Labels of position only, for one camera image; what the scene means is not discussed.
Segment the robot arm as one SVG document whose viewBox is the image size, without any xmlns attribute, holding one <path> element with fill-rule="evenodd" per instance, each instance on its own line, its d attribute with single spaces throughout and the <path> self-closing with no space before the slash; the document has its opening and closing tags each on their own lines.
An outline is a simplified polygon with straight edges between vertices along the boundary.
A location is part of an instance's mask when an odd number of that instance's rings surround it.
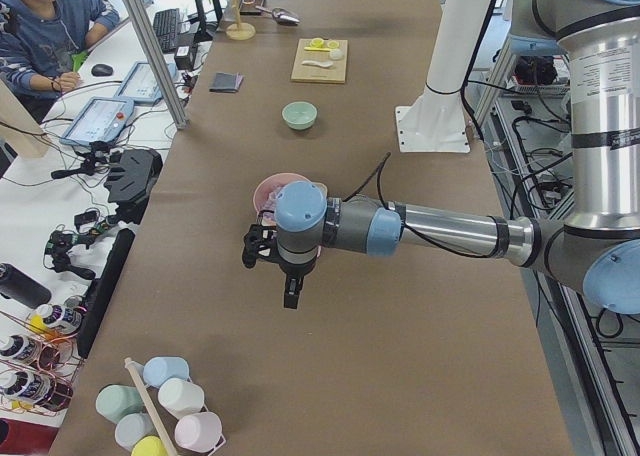
<svg viewBox="0 0 640 456">
<path fill-rule="evenodd" d="M 639 0 L 514 0 L 514 36 L 569 58 L 574 206 L 563 221 L 475 216 L 358 198 L 310 182 L 276 200 L 272 254 L 296 308 L 320 247 L 389 256 L 403 242 L 531 267 L 620 314 L 639 310 Z"/>
</svg>

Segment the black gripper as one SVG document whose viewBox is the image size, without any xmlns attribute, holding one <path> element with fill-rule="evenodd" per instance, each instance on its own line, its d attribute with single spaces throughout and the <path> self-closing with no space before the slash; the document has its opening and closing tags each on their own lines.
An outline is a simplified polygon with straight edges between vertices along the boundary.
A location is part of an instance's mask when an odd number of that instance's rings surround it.
<svg viewBox="0 0 640 456">
<path fill-rule="evenodd" d="M 302 290 L 301 277 L 306 276 L 315 269 L 320 247 L 305 252 L 293 252 L 283 246 L 278 246 L 281 258 L 280 268 L 287 274 L 283 294 L 283 306 L 285 309 L 297 309 Z"/>
</svg>

